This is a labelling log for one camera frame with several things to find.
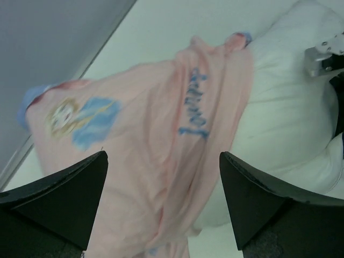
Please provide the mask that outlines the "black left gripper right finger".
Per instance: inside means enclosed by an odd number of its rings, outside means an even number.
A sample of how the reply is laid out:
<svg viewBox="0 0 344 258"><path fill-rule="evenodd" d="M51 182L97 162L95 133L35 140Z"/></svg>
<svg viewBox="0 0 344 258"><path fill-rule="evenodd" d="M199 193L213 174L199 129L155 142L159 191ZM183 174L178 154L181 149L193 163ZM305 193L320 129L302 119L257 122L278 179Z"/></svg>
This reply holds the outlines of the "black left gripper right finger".
<svg viewBox="0 0 344 258"><path fill-rule="evenodd" d="M343 257L343 200L271 176L228 152L220 175L244 257Z"/></svg>

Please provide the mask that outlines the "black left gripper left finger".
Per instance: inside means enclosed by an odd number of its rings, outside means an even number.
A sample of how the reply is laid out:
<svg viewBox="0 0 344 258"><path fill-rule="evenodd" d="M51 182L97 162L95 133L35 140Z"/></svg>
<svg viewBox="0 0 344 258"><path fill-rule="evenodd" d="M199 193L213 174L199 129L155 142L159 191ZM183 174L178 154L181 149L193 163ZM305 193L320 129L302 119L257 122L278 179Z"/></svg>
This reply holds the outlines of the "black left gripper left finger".
<svg viewBox="0 0 344 258"><path fill-rule="evenodd" d="M1 192L1 257L83 257L108 170L100 151Z"/></svg>

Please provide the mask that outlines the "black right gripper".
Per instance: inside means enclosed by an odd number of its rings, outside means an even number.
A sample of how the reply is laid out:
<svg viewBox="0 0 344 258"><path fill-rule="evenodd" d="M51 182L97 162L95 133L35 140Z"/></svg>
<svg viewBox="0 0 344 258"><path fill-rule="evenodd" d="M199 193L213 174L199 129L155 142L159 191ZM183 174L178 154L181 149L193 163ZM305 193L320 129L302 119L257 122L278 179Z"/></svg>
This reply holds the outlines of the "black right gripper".
<svg viewBox="0 0 344 258"><path fill-rule="evenodd" d="M335 73L326 83L329 100L331 139L339 136L343 157L343 55L323 54L321 68L325 73Z"/></svg>

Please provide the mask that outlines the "white pillow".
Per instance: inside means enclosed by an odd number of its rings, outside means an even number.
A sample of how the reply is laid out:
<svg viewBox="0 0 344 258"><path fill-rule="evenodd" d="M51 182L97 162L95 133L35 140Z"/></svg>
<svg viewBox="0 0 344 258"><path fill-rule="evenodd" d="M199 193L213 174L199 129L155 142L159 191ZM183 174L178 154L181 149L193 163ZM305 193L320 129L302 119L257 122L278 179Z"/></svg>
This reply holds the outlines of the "white pillow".
<svg viewBox="0 0 344 258"><path fill-rule="evenodd" d="M328 78L309 77L304 51L343 28L317 1L300 1L248 45L253 85L231 153L254 168L326 195L340 185L339 136L331 139Z"/></svg>

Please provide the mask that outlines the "Frozen Elsa print pillowcase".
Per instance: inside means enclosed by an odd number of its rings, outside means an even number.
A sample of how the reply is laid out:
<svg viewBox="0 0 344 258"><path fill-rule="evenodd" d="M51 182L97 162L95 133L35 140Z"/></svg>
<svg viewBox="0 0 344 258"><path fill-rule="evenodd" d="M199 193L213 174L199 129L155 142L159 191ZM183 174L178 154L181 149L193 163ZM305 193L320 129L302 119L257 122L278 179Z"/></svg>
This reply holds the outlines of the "Frozen Elsa print pillowcase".
<svg viewBox="0 0 344 258"><path fill-rule="evenodd" d="M253 81L250 37L194 37L172 60L28 90L18 120L45 174L93 153L107 176L86 257L188 257Z"/></svg>

